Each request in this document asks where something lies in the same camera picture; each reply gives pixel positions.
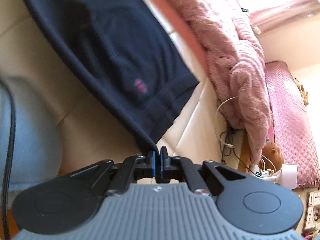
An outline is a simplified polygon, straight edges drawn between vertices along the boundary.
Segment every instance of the red logo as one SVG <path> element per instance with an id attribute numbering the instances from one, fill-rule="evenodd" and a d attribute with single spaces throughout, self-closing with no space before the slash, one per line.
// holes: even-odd
<path id="1" fill-rule="evenodd" d="M 140 93 L 145 94 L 148 92 L 147 85 L 142 81 L 142 79 L 136 79 L 134 81 L 134 86 L 139 90 Z"/>

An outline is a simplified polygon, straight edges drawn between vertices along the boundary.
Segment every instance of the pink quilted cushion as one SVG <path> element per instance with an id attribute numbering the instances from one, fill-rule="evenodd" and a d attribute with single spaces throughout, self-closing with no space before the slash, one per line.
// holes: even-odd
<path id="1" fill-rule="evenodd" d="M 275 142 L 286 164 L 298 165 L 298 187 L 319 186 L 319 164 L 307 111 L 283 61 L 266 64 L 267 88 L 274 120 Z"/>
<path id="2" fill-rule="evenodd" d="M 267 138 L 270 142 L 275 142 L 275 130 L 273 127 L 273 116 L 271 116 L 271 125 L 268 130 Z"/>

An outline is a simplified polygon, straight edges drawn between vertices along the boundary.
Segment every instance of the pink fluffy blanket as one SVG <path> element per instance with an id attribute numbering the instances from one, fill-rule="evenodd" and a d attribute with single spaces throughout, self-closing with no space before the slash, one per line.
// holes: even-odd
<path id="1" fill-rule="evenodd" d="M 270 126 L 271 111 L 264 55 L 248 17 L 235 0 L 168 0 L 190 26 L 206 52 L 207 71 L 234 128 L 245 128 L 258 163 Z"/>

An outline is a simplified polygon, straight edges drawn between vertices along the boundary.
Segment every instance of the light blue cushion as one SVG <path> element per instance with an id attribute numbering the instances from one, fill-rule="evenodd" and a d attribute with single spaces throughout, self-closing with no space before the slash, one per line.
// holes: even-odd
<path id="1" fill-rule="evenodd" d="M 20 78 L 9 78 L 6 82 L 11 88 L 16 106 L 16 134 L 9 190 L 18 192 L 57 176 L 62 160 L 62 141 L 41 97 L 28 82 Z M 1 184 L 9 131 L 10 101 L 6 90 L 0 86 Z"/>

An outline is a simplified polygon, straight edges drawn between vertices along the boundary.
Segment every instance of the wall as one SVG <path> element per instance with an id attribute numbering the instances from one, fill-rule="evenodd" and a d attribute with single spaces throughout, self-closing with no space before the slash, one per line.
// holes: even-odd
<path id="1" fill-rule="evenodd" d="M 320 64 L 291 72 L 308 91 L 309 105 L 306 107 L 311 124 L 313 138 L 320 163 Z"/>
<path id="2" fill-rule="evenodd" d="M 320 15 L 260 34 L 266 62 L 284 60 L 290 71 L 320 64 Z"/>

